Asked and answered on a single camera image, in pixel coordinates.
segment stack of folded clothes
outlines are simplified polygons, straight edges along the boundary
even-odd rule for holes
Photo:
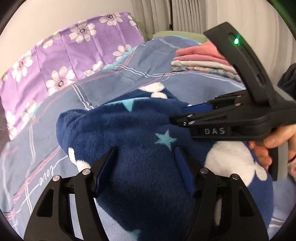
[[[178,57],[172,61],[172,71],[198,70],[241,82],[241,78],[224,56],[219,54],[216,46],[207,41],[201,46],[193,46],[176,51]]]

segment purple floral fabric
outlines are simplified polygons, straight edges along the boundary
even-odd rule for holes
[[[144,42],[129,13],[83,20],[39,41],[0,79],[10,139],[48,96],[100,71]]]

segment das logo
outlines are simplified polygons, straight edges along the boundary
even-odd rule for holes
[[[224,135],[226,133],[225,128],[205,128],[206,135]]]

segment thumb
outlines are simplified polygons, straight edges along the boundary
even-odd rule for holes
[[[294,135],[296,135],[296,125],[281,126],[271,132],[270,135],[263,140],[263,142],[267,148],[271,149],[280,146]]]

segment folded blanket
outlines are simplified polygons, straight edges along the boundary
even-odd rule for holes
[[[225,59],[225,57],[218,52],[216,46],[211,41],[207,41],[200,46],[193,46],[193,47],[188,47],[184,49],[179,49],[176,51],[176,54],[178,56],[183,56],[188,54],[202,54],[202,55],[217,57],[220,59]]]
[[[216,68],[216,69],[223,69],[228,72],[232,72],[234,74],[237,74],[236,70],[232,66],[228,66],[225,64],[220,64],[217,62],[212,61],[181,61],[181,60],[173,60],[171,62],[174,66],[202,66],[202,67],[210,67],[210,68]]]
[[[173,66],[172,67],[173,72],[181,72],[186,70],[197,70],[197,71],[202,71],[209,74],[218,74],[218,75],[236,80],[238,82],[242,82],[238,74],[234,74],[232,72],[228,72],[223,69],[207,68],[207,67],[200,67],[200,66]]]
[[[97,201],[137,240],[180,241],[188,229],[195,200],[179,174],[177,146],[217,175],[239,174],[268,226],[273,211],[271,177],[245,143],[196,141],[188,129],[172,125],[169,117],[182,114],[187,106],[154,83],[90,111],[62,113],[57,139],[79,171],[110,147],[118,148],[117,165]]]
[[[213,56],[210,56],[210,55],[202,55],[202,54],[188,54],[188,55],[178,56],[178,57],[175,57],[174,60],[182,60],[182,61],[187,61],[187,60],[214,61],[214,62],[217,62],[217,63],[230,65],[230,63],[228,63],[225,59],[213,57]]]

